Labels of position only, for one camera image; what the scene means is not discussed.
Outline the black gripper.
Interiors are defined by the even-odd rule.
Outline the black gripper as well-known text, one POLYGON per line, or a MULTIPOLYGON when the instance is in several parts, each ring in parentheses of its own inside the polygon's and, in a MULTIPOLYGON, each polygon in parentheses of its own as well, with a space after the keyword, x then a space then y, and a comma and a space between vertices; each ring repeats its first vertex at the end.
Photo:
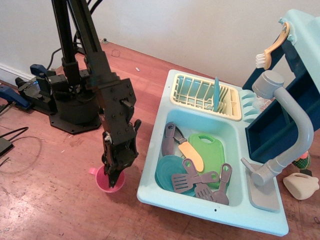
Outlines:
POLYGON ((139 153, 136 147, 136 137, 115 145, 112 143, 111 135, 105 131, 102 133, 104 152, 101 161, 104 164, 103 173, 108 175, 109 187, 111 189, 122 184, 121 173, 130 167, 139 153))

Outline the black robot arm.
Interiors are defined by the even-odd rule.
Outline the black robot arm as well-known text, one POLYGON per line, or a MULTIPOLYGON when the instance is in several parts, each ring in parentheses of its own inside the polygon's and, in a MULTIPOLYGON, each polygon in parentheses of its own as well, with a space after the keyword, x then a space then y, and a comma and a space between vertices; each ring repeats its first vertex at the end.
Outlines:
POLYGON ((70 0, 68 6, 84 49, 84 62, 89 73, 86 88, 96 94, 99 118, 103 126, 104 174, 113 188, 121 172, 130 167, 139 153, 136 137, 142 122, 131 122, 136 96, 129 78, 111 70, 107 55, 102 50, 93 19, 84 0, 70 0))

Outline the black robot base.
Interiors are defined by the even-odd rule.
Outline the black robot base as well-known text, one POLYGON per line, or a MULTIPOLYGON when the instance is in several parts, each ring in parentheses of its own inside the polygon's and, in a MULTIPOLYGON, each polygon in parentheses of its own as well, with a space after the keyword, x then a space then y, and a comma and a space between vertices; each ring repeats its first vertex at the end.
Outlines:
POLYGON ((80 70, 80 83, 73 88, 65 75, 49 77, 52 95, 57 108, 49 116, 51 126, 76 135, 101 126, 97 96, 85 87, 89 78, 87 70, 80 70))

